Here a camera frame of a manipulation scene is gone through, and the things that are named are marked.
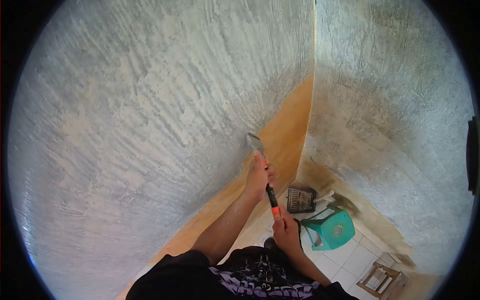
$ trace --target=hand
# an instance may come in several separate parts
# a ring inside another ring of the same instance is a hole
[[[254,157],[252,163],[250,163],[247,184],[245,185],[245,189],[243,189],[243,194],[245,194],[248,199],[260,202],[265,196],[265,187],[267,184],[273,187],[275,170],[270,164],[267,164],[268,170],[265,171],[262,154],[260,154],[258,150],[255,150],[253,154]]]
[[[276,245],[288,257],[303,254],[303,250],[300,247],[297,222],[293,220],[283,204],[279,204],[278,208],[280,208],[281,216],[274,216],[275,223],[273,224],[273,238]]]

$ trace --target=black t-shirt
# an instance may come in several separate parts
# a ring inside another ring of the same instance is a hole
[[[323,287],[300,274],[282,252],[250,246],[215,267],[196,250],[165,255],[134,283],[126,300],[239,298],[357,299],[338,282]]]

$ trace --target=orange grip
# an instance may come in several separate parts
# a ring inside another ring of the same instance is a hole
[[[280,215],[280,208],[278,206],[272,207],[272,214],[273,216]]]

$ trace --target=hammer handle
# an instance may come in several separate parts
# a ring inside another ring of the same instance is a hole
[[[264,169],[265,169],[265,171],[267,171],[268,166],[267,166],[267,162],[265,161],[265,159],[263,159],[263,163],[264,163]],[[273,188],[271,188],[270,185],[268,185],[268,183],[267,183],[267,186],[265,187],[265,189],[266,189],[267,194],[268,194],[268,200],[270,200],[270,205],[272,207],[272,214],[274,216],[279,215],[280,210],[278,208],[278,203],[276,202],[276,197],[275,197],[275,193],[273,191]]]

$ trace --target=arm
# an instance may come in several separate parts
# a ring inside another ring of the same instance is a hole
[[[198,237],[192,249],[202,252],[216,265],[228,253],[253,209],[265,195],[267,183],[273,186],[274,170],[265,171],[260,152],[255,156],[241,195]]]
[[[320,272],[301,249],[297,223],[282,204],[278,206],[282,216],[275,216],[273,224],[273,237],[276,245],[288,256],[297,271],[324,287],[330,285],[330,280]]]

